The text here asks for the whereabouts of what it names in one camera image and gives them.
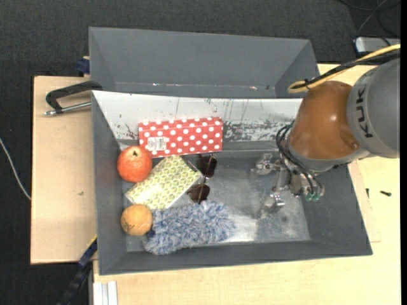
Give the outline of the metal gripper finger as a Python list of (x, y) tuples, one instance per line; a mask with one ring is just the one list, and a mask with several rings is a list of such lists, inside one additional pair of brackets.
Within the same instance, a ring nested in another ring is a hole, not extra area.
[(271, 214), (277, 213), (281, 208), (286, 205), (284, 200), (281, 198), (279, 194), (270, 194), (266, 200), (264, 201), (263, 205), (259, 211), (259, 218), (265, 219)]
[(264, 176), (272, 171), (280, 170), (280, 161), (272, 153), (264, 153), (255, 161), (251, 174), (254, 176)]

